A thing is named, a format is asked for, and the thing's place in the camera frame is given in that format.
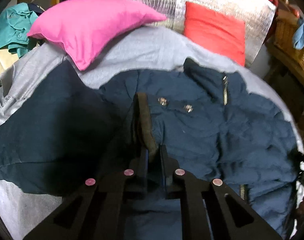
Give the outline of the navy blue zip jacket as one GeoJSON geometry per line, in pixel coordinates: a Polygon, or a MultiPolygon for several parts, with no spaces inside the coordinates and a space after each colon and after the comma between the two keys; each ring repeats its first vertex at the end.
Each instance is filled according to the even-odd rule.
{"type": "Polygon", "coordinates": [[[87,87],[68,61],[0,126],[0,180],[26,193],[68,196],[86,180],[126,169],[134,150],[168,156],[197,178],[220,178],[287,239],[294,224],[295,133],[270,99],[238,72],[121,72],[87,87]]]}

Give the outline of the grey bed sheet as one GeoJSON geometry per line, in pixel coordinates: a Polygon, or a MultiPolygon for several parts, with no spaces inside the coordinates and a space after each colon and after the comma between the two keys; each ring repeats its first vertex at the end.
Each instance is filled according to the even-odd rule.
{"type": "MultiPolygon", "coordinates": [[[[180,70],[188,57],[220,72],[238,72],[249,92],[272,100],[287,121],[293,120],[275,90],[257,75],[164,27],[141,27],[115,38],[90,67],[78,75],[87,86],[99,88],[114,75],[126,70],[180,70]]],[[[6,70],[0,70],[0,125],[31,96],[40,81],[67,58],[63,50],[45,43],[32,49],[6,70]]],[[[23,193],[13,183],[0,180],[0,217],[7,228],[7,237],[22,239],[60,202],[59,197],[23,193]]]]}

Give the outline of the cream leather sofa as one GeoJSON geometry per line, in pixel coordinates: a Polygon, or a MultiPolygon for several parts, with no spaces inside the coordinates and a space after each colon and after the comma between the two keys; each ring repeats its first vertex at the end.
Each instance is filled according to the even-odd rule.
{"type": "Polygon", "coordinates": [[[18,61],[18,59],[17,54],[11,54],[8,49],[0,49],[0,74],[18,61]]]}

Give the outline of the red-orange pillow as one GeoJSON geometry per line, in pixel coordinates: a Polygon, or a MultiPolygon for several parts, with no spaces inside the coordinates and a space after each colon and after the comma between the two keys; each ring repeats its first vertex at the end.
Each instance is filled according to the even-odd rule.
{"type": "Polygon", "coordinates": [[[245,66],[245,22],[186,2],[183,35],[203,48],[245,66]]]}

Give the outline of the pink pillow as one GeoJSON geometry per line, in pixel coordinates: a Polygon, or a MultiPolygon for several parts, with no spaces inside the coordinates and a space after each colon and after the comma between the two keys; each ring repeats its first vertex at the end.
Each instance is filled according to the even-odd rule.
{"type": "Polygon", "coordinates": [[[59,46],[85,70],[113,38],[166,19],[134,0],[67,0],[43,12],[27,35],[59,46]]]}

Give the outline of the light blue cloth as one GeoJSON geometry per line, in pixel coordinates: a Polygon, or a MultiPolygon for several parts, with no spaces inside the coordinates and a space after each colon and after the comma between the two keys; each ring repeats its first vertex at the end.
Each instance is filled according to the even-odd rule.
{"type": "Polygon", "coordinates": [[[299,27],[292,38],[292,44],[294,49],[301,50],[304,48],[304,18],[299,18],[298,25],[299,27]]]}

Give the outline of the teal garment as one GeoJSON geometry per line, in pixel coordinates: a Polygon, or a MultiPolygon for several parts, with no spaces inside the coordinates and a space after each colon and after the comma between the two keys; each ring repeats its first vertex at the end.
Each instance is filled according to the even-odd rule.
{"type": "Polygon", "coordinates": [[[0,49],[8,49],[19,58],[31,51],[37,40],[27,36],[38,18],[27,3],[19,3],[5,9],[0,15],[0,49]]]}

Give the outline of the silver foil insulation panel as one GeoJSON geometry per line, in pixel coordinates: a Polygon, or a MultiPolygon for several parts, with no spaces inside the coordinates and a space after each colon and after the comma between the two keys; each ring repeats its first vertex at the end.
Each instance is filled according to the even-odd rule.
{"type": "Polygon", "coordinates": [[[185,3],[193,2],[245,22],[245,65],[255,60],[272,25],[276,7],[268,0],[136,0],[165,14],[159,26],[183,32],[185,3]]]}

